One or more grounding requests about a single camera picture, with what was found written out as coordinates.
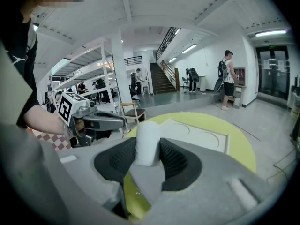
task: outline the staircase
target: staircase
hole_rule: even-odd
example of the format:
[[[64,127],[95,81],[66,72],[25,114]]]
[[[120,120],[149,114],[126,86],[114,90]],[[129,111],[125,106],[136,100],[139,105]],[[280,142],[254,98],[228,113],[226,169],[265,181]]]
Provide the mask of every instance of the staircase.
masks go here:
[[[156,63],[150,64],[150,70],[154,94],[176,92],[173,84]]]

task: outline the checkered cloth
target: checkered cloth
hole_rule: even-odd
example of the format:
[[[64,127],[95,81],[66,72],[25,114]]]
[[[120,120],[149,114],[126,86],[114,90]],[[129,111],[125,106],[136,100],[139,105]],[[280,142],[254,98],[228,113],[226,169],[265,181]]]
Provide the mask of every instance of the checkered cloth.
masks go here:
[[[38,140],[44,140],[51,143],[55,150],[72,149],[70,141],[67,141],[62,135],[41,133],[33,129],[29,130],[37,137]]]

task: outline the fluorescent light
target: fluorescent light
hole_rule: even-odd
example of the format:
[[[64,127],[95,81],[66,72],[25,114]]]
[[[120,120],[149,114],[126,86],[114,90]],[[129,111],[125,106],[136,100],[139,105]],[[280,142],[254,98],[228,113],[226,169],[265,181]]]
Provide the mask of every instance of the fluorescent light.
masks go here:
[[[189,50],[193,49],[194,47],[196,47],[197,45],[191,45],[188,49],[184,50],[182,53],[187,53]]]
[[[268,35],[276,35],[276,34],[286,34],[286,30],[277,30],[277,31],[269,31],[269,32],[261,32],[255,34],[256,37],[268,36]]]
[[[169,62],[173,62],[174,60],[176,60],[176,58],[172,58]]]

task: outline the white sneaker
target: white sneaker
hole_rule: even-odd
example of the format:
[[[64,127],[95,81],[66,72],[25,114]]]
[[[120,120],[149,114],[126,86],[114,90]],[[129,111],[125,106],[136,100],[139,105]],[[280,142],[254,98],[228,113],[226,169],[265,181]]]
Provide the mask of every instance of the white sneaker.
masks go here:
[[[229,110],[229,108],[228,108],[228,107],[226,107],[226,106],[222,106],[222,107],[221,107],[221,109],[222,109],[222,110],[226,110],[226,111],[228,111],[228,110]]]

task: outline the glass door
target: glass door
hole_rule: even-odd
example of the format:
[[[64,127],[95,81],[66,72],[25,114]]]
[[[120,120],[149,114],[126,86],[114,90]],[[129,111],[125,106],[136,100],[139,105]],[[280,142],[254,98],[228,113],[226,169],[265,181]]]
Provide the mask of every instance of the glass door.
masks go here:
[[[290,66],[286,46],[257,48],[258,91],[278,98],[288,98]]]

